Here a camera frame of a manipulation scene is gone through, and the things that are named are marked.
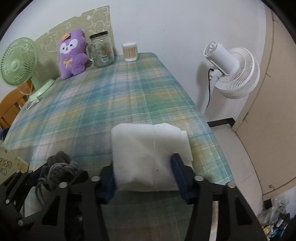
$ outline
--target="cardboard box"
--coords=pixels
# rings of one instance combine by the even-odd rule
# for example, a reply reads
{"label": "cardboard box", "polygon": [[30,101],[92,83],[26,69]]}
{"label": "cardboard box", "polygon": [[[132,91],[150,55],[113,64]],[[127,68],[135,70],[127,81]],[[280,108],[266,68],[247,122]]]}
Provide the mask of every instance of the cardboard box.
{"label": "cardboard box", "polygon": [[28,163],[0,143],[0,184],[17,170],[28,171]]}

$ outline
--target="green desk fan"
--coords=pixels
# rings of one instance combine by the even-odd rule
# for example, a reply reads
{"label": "green desk fan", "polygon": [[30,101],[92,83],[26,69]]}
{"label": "green desk fan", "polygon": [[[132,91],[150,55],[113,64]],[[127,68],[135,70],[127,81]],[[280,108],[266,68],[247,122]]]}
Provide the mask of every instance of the green desk fan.
{"label": "green desk fan", "polygon": [[54,83],[53,79],[49,79],[44,85],[40,83],[35,72],[37,61],[34,41],[29,38],[19,38],[5,50],[0,64],[1,77],[8,86],[19,87],[31,78],[35,91],[30,94],[26,109],[38,103],[39,96]]}

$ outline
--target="white wall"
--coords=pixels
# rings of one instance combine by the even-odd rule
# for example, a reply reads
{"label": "white wall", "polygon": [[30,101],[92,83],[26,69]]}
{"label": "white wall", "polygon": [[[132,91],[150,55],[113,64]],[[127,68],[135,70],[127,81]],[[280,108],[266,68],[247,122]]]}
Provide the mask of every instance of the white wall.
{"label": "white wall", "polygon": [[[210,41],[227,48],[245,47],[261,61],[266,20],[260,0],[34,0],[4,35],[0,55],[16,38],[35,40],[61,22],[104,5],[110,5],[118,54],[121,44],[130,41],[138,43],[139,52],[155,53],[195,104],[208,98],[211,64],[203,50]],[[207,121],[236,118],[244,103],[245,99],[228,100],[214,92],[205,117]]]}
{"label": "white wall", "polygon": [[296,215],[296,186],[277,196],[277,198],[288,202],[287,212],[291,214],[291,218],[294,218]]}

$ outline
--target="door frame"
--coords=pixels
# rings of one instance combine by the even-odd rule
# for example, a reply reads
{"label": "door frame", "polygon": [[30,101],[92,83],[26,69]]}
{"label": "door frame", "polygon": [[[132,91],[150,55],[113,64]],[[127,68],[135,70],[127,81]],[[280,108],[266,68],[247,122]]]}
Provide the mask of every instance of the door frame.
{"label": "door frame", "polygon": [[274,43],[274,14],[266,5],[264,5],[264,8],[265,8],[265,16],[266,16],[266,35],[265,35],[265,44],[264,44],[262,60],[260,63],[260,72],[261,72],[260,78],[259,78],[257,86],[249,94],[248,99],[247,99],[242,111],[240,112],[238,118],[236,119],[235,124],[232,127],[233,131],[237,131],[239,126],[245,120],[255,99],[257,98],[257,95],[261,89],[261,86],[263,84],[263,81],[265,79],[267,69],[269,66],[272,47],[273,47],[273,43]]}

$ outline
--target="glass jar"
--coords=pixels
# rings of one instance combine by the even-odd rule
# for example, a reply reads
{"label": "glass jar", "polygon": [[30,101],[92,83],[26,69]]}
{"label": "glass jar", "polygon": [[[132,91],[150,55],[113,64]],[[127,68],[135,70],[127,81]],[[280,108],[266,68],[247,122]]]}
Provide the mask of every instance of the glass jar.
{"label": "glass jar", "polygon": [[89,36],[91,43],[86,48],[89,60],[94,62],[97,68],[114,63],[114,52],[108,31]]}

